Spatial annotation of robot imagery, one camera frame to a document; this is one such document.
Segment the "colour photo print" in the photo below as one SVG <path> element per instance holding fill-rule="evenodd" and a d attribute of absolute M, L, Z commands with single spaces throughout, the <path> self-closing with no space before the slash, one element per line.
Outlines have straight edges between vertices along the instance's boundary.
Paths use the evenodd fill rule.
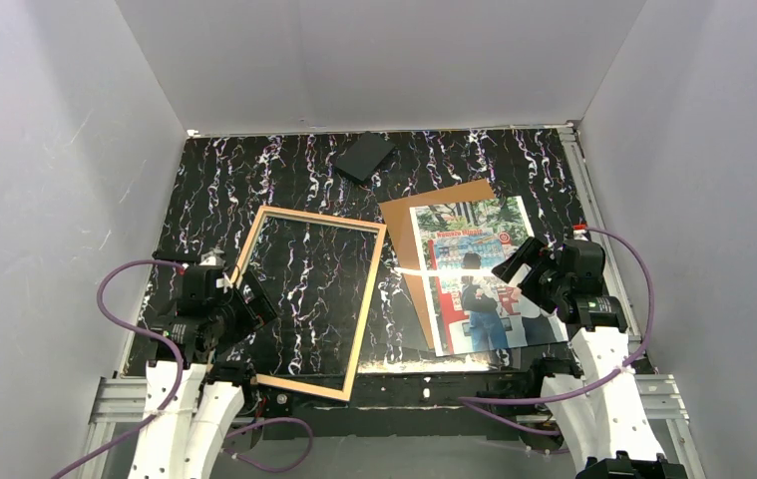
<path fill-rule="evenodd" d="M 566 340 L 553 314 L 493 272 L 534 233 L 521 197 L 412 207 L 409 215 L 437 355 Z"/>

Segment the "light wooden picture frame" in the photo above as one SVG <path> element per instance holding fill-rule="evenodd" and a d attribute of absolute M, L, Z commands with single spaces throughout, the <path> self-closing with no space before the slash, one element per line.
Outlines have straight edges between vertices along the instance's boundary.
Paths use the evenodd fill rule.
<path fill-rule="evenodd" d="M 280 318 L 220 358 L 257 367 L 259 385 L 349 402 L 386 234 L 382 223 L 259 207 L 230 279 L 245 292 L 255 270 Z"/>

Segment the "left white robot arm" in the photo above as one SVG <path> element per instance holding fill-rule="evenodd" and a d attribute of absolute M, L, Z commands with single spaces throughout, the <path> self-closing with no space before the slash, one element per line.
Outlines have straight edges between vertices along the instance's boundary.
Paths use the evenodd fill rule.
<path fill-rule="evenodd" d="M 232 282 L 224 268 L 191 264 L 160 314 L 146 366 L 144 417 L 132 478 L 206 478 L 233 419 L 252 398 L 253 366 L 228 356 L 277 318 L 252 271 Z"/>

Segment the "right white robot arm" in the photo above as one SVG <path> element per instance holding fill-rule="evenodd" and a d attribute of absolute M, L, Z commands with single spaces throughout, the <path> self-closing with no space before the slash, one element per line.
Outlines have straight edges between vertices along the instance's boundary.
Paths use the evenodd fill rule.
<path fill-rule="evenodd" d="M 648 424 L 628 349 L 620 301 L 604 292 L 606 254 L 598 243 L 567 239 L 556 249 L 529 238 L 493 274 L 576 329 L 570 344 L 583 372 L 542 381 L 579 478 L 684 478 Z"/>

